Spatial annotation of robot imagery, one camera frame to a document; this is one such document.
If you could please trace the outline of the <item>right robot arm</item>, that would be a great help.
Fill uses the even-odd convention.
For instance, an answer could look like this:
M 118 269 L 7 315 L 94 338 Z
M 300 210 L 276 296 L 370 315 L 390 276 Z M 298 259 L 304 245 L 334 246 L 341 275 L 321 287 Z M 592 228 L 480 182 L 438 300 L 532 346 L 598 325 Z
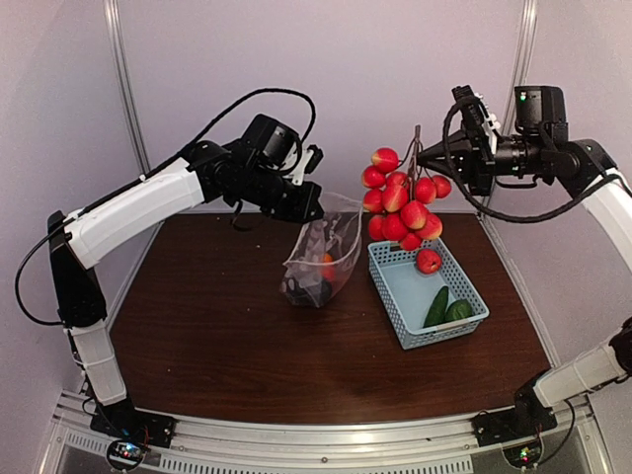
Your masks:
M 630 182 L 631 102 L 618 104 L 613 91 L 560 83 L 566 98 L 573 139 L 596 138 L 622 168 Z M 454 103 L 449 85 L 425 91 L 422 124 L 429 126 L 428 147 L 440 139 L 439 127 Z M 563 201 L 566 193 L 555 186 L 533 190 L 494 191 L 494 209 L 515 215 L 539 214 Z M 631 274 L 618 251 L 593 217 L 580 205 L 555 219 L 538 224 L 512 224 L 490 219 L 486 229 L 495 233 L 509 265 L 508 273 L 522 281 L 520 294 L 529 302 L 527 312 L 542 346 L 555 364 L 566 362 L 616 330 L 631 316 Z M 611 431 L 631 430 L 631 380 L 612 384 L 590 396 L 599 422 Z

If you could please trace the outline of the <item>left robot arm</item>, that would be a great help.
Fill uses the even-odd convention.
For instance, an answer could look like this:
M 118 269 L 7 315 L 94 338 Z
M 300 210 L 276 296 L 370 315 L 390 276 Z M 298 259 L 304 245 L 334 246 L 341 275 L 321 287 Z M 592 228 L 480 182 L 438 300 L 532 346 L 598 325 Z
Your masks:
M 323 216 L 322 189 L 305 181 L 323 158 L 292 128 L 256 115 L 243 135 L 219 145 L 196 138 L 156 170 L 69 215 L 48 219 L 49 257 L 62 326 L 90 382 L 99 416 L 121 438 L 142 428 L 106 327 L 95 266 L 112 250 L 184 210 L 218 198 L 293 223 Z

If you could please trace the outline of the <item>purple eggplant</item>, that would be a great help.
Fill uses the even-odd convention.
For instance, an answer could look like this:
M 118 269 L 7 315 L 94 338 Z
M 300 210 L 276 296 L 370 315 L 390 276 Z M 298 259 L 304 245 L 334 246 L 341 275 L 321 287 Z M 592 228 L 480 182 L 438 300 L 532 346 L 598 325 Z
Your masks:
M 280 292 L 290 304 L 299 307 L 322 308 L 333 297 L 333 287 L 325 279 L 307 287 L 300 286 L 294 278 L 284 279 Z

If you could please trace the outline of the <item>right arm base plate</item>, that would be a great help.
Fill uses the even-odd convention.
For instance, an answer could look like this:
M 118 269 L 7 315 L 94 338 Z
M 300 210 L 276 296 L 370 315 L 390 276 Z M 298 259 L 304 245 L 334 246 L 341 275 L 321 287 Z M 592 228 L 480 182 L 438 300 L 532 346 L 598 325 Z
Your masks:
M 557 427 L 556 417 L 545 413 L 541 419 L 520 419 L 515 408 L 498 412 L 482 411 L 471 421 L 480 447 L 506 443 L 522 438 L 535 438 Z

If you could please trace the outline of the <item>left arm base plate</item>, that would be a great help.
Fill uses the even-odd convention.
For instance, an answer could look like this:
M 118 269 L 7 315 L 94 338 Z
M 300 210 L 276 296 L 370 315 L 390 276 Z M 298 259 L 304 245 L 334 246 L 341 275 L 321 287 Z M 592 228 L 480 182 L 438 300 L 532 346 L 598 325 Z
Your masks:
M 173 417 L 142 411 L 96 413 L 90 423 L 94 432 L 162 448 L 171 446 L 175 426 Z

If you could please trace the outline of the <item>orange red pepper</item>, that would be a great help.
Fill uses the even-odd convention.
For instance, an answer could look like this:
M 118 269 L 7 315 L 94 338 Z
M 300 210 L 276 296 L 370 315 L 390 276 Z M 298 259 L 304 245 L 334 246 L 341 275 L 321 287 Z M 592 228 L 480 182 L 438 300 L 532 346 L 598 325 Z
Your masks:
M 329 253 L 326 253 L 323 257 L 322 266 L 320 267 L 320 274 L 322 278 L 328 282 L 334 282 L 337 278 L 335 259 Z

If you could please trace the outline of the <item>red lychee fruit bunch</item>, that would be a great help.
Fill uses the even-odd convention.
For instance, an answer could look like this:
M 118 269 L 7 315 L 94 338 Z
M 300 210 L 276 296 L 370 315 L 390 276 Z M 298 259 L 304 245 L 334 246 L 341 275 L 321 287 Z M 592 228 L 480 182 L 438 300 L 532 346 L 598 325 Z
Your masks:
M 369 237 L 395 243 L 407 252 L 441 236 L 443 224 L 429 206 L 452 191 L 447 178 L 432 175 L 417 163 L 422 150 L 421 127 L 417 124 L 404 156 L 390 147 L 378 148 L 361 173 L 366 188 L 362 206 L 371 214 Z

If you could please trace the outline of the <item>clear zip top bag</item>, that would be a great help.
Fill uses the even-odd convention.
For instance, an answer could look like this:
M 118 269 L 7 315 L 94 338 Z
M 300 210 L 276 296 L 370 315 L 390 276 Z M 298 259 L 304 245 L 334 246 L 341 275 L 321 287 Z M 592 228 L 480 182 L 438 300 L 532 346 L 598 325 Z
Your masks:
M 279 290 L 293 306 L 322 308 L 350 279 L 362 247 L 360 201 L 325 193 L 322 218 L 302 226 Z

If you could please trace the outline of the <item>light blue plastic basket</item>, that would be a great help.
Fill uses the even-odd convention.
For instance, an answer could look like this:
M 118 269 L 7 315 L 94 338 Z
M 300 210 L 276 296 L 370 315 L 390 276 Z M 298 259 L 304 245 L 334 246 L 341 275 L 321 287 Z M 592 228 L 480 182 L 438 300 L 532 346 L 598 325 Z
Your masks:
M 373 242 L 367 246 L 370 276 L 404 350 L 471 334 L 490 314 L 487 304 L 442 240 L 425 241 L 422 248 L 440 256 L 437 272 L 423 274 L 417 265 L 418 253 L 404 251 L 394 242 Z M 448 304 L 466 301 L 471 315 L 427 326 L 428 313 L 443 288 L 447 289 Z

